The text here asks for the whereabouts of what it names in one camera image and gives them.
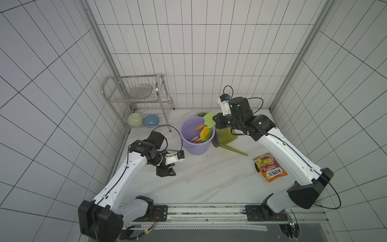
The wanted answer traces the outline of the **light green shovel wooden handle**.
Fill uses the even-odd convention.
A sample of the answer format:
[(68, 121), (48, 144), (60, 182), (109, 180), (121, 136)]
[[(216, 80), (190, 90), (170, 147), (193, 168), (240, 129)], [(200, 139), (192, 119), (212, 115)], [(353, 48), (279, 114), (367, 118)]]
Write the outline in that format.
[(194, 131), (199, 131), (203, 129), (204, 127), (207, 127), (211, 129), (216, 125), (216, 122), (213, 120), (213, 117), (215, 116), (214, 113), (207, 113), (203, 118), (204, 118), (204, 123), (198, 125), (197, 127), (194, 128)]

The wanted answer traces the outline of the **green transparent watering can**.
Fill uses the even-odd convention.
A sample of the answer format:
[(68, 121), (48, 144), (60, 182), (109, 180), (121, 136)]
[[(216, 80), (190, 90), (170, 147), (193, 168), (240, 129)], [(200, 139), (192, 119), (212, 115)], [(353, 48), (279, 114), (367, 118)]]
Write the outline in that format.
[(248, 155), (242, 151), (239, 151), (235, 148), (230, 147), (228, 144), (235, 141), (237, 136), (231, 131), (230, 128), (226, 129), (215, 129), (214, 138), (212, 139), (212, 144), (215, 148), (223, 148), (228, 151), (243, 155), (248, 157)]

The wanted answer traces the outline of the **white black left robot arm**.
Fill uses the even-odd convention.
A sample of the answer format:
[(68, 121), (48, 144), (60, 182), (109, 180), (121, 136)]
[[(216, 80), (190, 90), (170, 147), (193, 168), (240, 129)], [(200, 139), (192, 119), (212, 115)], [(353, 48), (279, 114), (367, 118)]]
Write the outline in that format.
[(115, 242), (125, 230), (126, 240), (132, 237), (136, 221), (160, 221), (160, 213), (154, 209), (154, 201), (145, 196), (137, 196), (123, 205), (122, 200), (136, 174), (146, 165), (156, 168), (159, 177), (175, 176), (175, 162), (184, 160), (184, 151), (169, 153), (161, 150), (166, 138), (152, 131), (147, 139), (137, 140), (128, 147), (127, 159), (107, 185), (91, 201), (84, 200), (78, 207), (80, 233), (97, 242)]

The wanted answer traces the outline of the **purple plastic bucket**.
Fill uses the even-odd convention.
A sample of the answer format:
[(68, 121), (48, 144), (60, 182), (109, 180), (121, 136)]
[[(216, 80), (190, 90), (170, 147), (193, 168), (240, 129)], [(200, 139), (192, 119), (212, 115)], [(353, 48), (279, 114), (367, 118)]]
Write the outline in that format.
[(180, 126), (183, 147), (192, 155), (206, 153), (215, 137), (215, 128), (202, 126), (204, 124), (203, 117), (193, 117), (184, 121)]

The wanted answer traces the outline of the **purple shovel pink handle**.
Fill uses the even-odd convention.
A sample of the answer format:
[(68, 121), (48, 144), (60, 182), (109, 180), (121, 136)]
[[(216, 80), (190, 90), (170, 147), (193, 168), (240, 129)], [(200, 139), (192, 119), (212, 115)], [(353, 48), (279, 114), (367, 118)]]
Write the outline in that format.
[(200, 139), (200, 136), (195, 136), (195, 137), (193, 137), (193, 138), (190, 140), (190, 142), (191, 142), (191, 143), (198, 143), (198, 142), (199, 142), (199, 139)]

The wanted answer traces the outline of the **yellow plastic shovel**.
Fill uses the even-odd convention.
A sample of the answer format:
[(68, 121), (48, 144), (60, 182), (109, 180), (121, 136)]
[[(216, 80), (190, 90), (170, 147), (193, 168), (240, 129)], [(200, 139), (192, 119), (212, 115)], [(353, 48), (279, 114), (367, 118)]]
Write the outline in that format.
[(201, 130), (200, 136), (194, 141), (194, 143), (202, 143), (207, 138), (207, 136), (210, 134), (210, 130), (207, 126), (204, 126)]

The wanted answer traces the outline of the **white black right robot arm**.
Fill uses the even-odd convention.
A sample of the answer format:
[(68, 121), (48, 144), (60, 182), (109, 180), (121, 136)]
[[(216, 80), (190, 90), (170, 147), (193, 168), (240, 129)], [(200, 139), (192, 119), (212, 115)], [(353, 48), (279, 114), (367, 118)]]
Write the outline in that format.
[(263, 218), (281, 213), (286, 209), (300, 207), (310, 209), (333, 178), (329, 168), (320, 168), (303, 155), (285, 136), (276, 124), (265, 115), (254, 115), (247, 98), (231, 98), (223, 94), (218, 98), (221, 113), (213, 117), (218, 129), (239, 130), (269, 149), (295, 178), (289, 188), (270, 194), (260, 205)]

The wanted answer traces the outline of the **green shovel yellow handle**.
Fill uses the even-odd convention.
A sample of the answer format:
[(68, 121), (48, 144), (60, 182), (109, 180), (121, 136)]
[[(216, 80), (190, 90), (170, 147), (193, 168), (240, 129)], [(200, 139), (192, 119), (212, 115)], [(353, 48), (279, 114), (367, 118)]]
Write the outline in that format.
[(203, 142), (207, 142), (212, 136), (212, 130), (209, 130), (209, 133), (207, 134), (207, 136), (204, 138)]

